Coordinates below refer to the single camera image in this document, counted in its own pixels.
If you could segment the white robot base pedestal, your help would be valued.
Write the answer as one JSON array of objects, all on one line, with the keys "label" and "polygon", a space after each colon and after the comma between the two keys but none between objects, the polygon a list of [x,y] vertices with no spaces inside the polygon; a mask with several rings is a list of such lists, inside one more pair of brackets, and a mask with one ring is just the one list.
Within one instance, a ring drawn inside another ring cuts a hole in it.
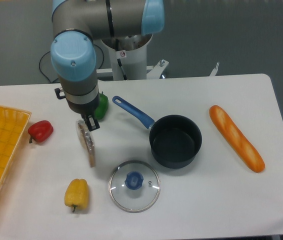
[{"label": "white robot base pedestal", "polygon": [[147,34],[102,39],[101,43],[108,51],[110,68],[98,69],[98,78],[112,78],[114,81],[164,78],[169,61],[160,59],[155,65],[147,64],[147,47],[152,38],[152,34]]}]

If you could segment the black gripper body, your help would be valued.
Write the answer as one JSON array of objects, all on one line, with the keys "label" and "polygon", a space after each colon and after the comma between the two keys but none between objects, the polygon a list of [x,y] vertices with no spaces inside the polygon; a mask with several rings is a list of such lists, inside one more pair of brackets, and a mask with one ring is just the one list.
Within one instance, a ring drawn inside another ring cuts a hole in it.
[{"label": "black gripper body", "polygon": [[69,108],[83,117],[93,116],[100,103],[97,86],[86,95],[71,95],[64,91],[62,87],[55,88],[54,91],[59,100],[66,99]]}]

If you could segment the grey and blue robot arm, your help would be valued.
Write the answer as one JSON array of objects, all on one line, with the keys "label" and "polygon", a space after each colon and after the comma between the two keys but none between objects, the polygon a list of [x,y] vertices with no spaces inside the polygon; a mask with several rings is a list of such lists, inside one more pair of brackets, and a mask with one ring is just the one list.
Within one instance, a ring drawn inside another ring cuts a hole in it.
[{"label": "grey and blue robot arm", "polygon": [[55,0],[51,64],[70,109],[89,131],[99,129],[95,40],[148,35],[165,25],[162,0]]}]

